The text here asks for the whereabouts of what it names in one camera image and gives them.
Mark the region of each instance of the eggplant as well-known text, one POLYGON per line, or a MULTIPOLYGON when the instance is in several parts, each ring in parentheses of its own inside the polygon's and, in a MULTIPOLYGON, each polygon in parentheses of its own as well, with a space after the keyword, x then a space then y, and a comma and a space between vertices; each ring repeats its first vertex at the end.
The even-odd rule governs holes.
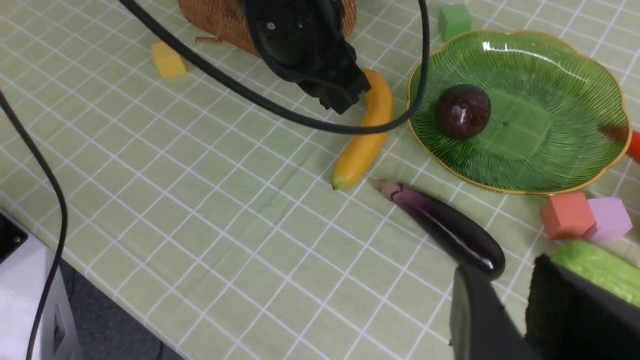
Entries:
POLYGON ((504 252, 493 237, 450 205, 403 183, 377 179, 377 191, 413 218, 459 264, 474 266, 491 280, 504 272, 504 252))

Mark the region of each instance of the pink cube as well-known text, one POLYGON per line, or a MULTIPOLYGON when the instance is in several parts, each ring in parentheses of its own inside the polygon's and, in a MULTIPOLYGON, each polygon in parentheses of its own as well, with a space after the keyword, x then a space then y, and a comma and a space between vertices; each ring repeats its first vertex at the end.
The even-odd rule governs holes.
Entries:
POLYGON ((593 243, 615 241, 623 237, 633 225, 622 200, 617 197, 589 199, 589 207, 596 224, 584 234, 583 238, 593 243))

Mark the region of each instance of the cucumber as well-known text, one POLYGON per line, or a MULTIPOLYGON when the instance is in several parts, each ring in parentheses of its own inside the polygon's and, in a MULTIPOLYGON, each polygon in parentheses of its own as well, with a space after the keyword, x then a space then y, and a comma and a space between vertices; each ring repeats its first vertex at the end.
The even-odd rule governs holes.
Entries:
POLYGON ((551 261, 640 307, 640 269, 586 241, 562 246, 551 261))

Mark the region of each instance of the white device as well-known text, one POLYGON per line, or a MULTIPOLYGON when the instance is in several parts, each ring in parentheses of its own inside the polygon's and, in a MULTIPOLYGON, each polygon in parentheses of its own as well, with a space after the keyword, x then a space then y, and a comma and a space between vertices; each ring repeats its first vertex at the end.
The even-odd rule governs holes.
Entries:
MULTIPOLYGON (((3 229, 6 229, 6 222, 9 221, 23 233, 23 236, 14 237, 17 244, 15 250, 3 261, 0 258, 0 360, 23 360, 54 252, 7 212, 0 209, 0 215, 5 222, 3 229)), ((33 359, 82 359, 76 325, 60 269, 56 272, 47 298, 33 349, 33 359)))

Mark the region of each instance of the banana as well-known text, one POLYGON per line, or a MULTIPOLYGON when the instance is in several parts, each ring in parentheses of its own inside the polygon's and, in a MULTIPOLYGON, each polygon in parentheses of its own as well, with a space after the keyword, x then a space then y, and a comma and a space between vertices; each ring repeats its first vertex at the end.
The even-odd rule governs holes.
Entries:
MULTIPOLYGON (((394 116, 394 99, 385 78, 374 70, 364 70, 371 90, 365 94, 367 111, 362 126, 383 125, 394 116)), ((355 184, 367 172, 376 159, 388 132, 372 135, 357 135, 347 144, 338 162, 333 168, 331 186, 334 190, 342 190, 355 184)))

